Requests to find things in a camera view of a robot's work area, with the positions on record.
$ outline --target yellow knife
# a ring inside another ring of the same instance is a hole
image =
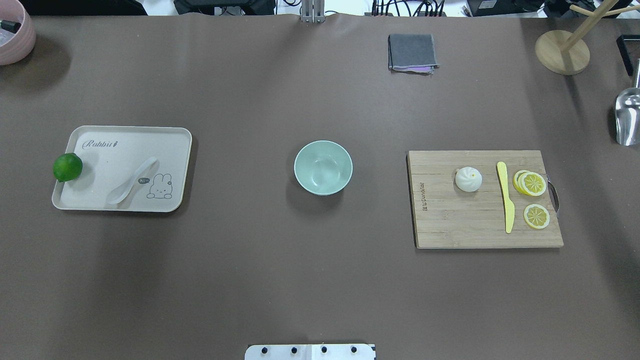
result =
[[[502,161],[498,161],[498,164],[495,167],[498,168],[498,179],[500,179],[502,200],[504,202],[504,230],[507,234],[511,234],[516,209],[513,205],[513,201],[509,199],[509,176],[507,175],[507,165]]]

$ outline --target pink bowl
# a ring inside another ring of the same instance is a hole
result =
[[[31,17],[18,0],[0,0],[0,19],[21,22],[22,26],[9,41],[0,46],[0,65],[22,60],[36,43]]]

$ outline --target lime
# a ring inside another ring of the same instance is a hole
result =
[[[534,229],[546,228],[549,220],[549,212],[542,205],[531,204],[524,208],[524,221]]]
[[[61,155],[53,163],[53,176],[60,181],[69,181],[80,176],[82,160],[73,152]]]

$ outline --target tray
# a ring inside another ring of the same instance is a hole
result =
[[[504,161],[509,176],[509,197],[515,205],[511,234],[504,230],[504,206],[496,163]],[[410,151],[409,175],[416,247],[419,249],[496,249],[561,247],[562,234],[548,193],[533,197],[515,190],[511,179],[518,170],[547,178],[540,151]],[[458,189],[456,170],[474,167],[483,176],[476,192]],[[544,206],[551,215],[544,229],[524,221],[529,204]]]
[[[81,126],[71,133],[65,152],[82,159],[82,174],[56,181],[51,201],[62,210],[171,212],[182,202],[191,140],[182,127]],[[158,162],[131,193],[119,204],[107,204],[107,194],[150,156]]]

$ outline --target white plate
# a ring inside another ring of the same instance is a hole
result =
[[[82,174],[56,181],[51,201],[62,210],[150,211],[168,213],[180,206],[187,178],[191,133],[182,127],[81,126],[67,150],[83,161]],[[134,183],[119,204],[107,195],[150,156],[158,162]]]

